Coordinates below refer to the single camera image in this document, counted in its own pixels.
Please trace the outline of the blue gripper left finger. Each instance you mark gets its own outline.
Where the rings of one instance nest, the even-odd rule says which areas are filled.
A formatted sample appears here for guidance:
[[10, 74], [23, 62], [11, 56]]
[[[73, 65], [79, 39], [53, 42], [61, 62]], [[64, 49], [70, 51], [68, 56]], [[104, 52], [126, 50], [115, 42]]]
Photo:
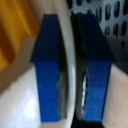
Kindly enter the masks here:
[[56, 14], [44, 14], [31, 61], [36, 69], [42, 122], [66, 117], [67, 66]]

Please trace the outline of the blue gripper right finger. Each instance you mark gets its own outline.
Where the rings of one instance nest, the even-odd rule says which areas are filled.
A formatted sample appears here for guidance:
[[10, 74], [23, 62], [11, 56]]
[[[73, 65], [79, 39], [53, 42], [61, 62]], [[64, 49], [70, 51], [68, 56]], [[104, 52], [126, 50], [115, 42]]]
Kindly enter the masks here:
[[79, 120], [101, 121], [115, 58], [93, 14], [73, 14], [71, 21], [77, 61], [76, 115]]

